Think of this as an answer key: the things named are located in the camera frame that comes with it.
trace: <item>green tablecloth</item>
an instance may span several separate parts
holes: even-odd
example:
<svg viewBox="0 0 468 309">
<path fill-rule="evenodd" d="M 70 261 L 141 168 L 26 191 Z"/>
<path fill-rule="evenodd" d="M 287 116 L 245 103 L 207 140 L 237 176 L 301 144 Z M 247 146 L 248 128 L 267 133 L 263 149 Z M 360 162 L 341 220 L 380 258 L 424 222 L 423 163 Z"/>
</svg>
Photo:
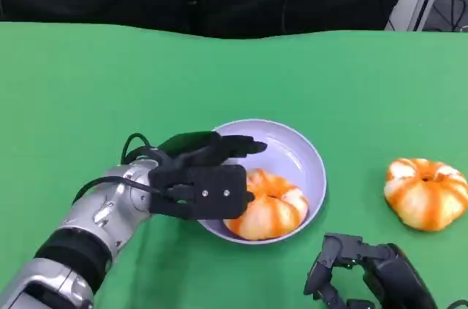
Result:
<svg viewBox="0 0 468 309">
<path fill-rule="evenodd" d="M 468 173 L 468 37 L 330 32 L 258 41 L 118 26 L 0 25 L 0 287 L 48 237 L 77 190 L 118 163 L 127 135 L 242 118 L 285 123 L 322 155 L 328 198 L 283 243 L 249 247 L 158 216 L 122 252 L 100 309 L 322 308 L 302 295 L 325 232 L 399 244 L 437 302 L 468 297 L 468 215 L 443 232 L 403 226 L 385 170 L 400 156 Z M 372 298 L 360 270 L 344 297 Z"/>
</svg>

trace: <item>black robotic finger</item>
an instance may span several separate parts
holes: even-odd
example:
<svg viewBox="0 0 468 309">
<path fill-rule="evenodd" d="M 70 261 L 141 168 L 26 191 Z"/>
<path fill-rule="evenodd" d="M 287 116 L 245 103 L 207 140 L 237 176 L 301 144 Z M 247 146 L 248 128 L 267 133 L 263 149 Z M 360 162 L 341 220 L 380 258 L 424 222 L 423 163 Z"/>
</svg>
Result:
<svg viewBox="0 0 468 309">
<path fill-rule="evenodd" d="M 307 274 L 307 282 L 304 286 L 304 294 L 310 295 L 317 291 L 326 283 L 331 281 L 331 268 L 315 261 L 314 265 Z"/>
<path fill-rule="evenodd" d="M 327 308 L 330 309 L 348 309 L 344 304 L 343 299 L 339 296 L 338 291 L 331 285 L 326 283 L 320 288 L 317 295 L 314 295 L 314 300 L 322 300 Z M 362 307 L 355 307 L 355 309 L 368 309 Z"/>
<path fill-rule="evenodd" d="M 348 309 L 375 309 L 375 304 L 368 300 L 347 300 Z"/>
<path fill-rule="evenodd" d="M 221 136 L 215 131 L 179 134 L 158 147 L 173 158 L 176 167 L 213 167 L 229 158 L 243 158 L 266 148 L 264 142 L 253 137 Z"/>
</svg>

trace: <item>robotic hand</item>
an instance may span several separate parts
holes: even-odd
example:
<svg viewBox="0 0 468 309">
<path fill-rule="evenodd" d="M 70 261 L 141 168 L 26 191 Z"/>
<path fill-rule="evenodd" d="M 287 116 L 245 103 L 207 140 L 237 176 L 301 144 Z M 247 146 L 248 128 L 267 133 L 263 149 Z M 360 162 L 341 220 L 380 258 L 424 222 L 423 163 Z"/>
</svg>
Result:
<svg viewBox="0 0 468 309">
<path fill-rule="evenodd" d="M 322 251 L 312 266 L 304 294 L 313 294 L 332 309 L 374 309 L 367 300 L 347 300 L 346 304 L 331 285 L 333 267 L 364 269 L 364 283 L 380 302 L 382 309 L 437 309 L 437 305 L 403 251 L 393 243 L 368 245 L 362 237 L 346 234 L 326 234 Z M 448 309 L 467 305 L 466 300 L 454 302 Z"/>
<path fill-rule="evenodd" d="M 136 137 L 144 146 L 127 154 Z M 92 309 L 118 253 L 153 214 L 239 217 L 254 196 L 245 169 L 222 163 L 265 149 L 252 137 L 212 131 L 180 134 L 158 148 L 131 135 L 121 164 L 82 187 L 63 223 L 0 293 L 0 309 Z"/>
</svg>

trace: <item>silver robotic arm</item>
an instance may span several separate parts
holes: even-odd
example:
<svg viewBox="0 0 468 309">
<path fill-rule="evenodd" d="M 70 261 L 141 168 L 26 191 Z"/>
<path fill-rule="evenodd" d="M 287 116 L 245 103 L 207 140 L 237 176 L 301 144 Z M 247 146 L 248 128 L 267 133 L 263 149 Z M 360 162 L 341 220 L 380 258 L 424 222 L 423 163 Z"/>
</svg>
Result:
<svg viewBox="0 0 468 309">
<path fill-rule="evenodd" d="M 145 146 L 127 154 L 134 137 Z M 158 148 L 132 135 L 121 164 L 82 188 L 63 223 L 0 293 L 0 309 L 92 309 L 119 252 L 153 214 L 241 215 L 252 201 L 245 170 L 220 164 L 265 149 L 251 137 L 211 131 L 177 135 Z"/>
</svg>

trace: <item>small pumpkin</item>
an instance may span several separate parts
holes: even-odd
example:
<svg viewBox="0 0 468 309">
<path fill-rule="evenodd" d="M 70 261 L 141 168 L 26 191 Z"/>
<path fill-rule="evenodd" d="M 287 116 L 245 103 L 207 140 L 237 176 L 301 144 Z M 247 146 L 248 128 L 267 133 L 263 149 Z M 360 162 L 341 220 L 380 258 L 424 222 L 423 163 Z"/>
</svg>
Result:
<svg viewBox="0 0 468 309">
<path fill-rule="evenodd" d="M 385 198 L 402 221 L 433 232 L 459 218 L 468 206 L 464 176 L 449 165 L 427 159 L 397 159 L 387 171 Z"/>
<path fill-rule="evenodd" d="M 295 230 L 309 205 L 302 191 L 286 179 L 263 169 L 247 173 L 247 189 L 255 195 L 244 214 L 224 220 L 227 228 L 246 240 L 267 240 Z"/>
</svg>

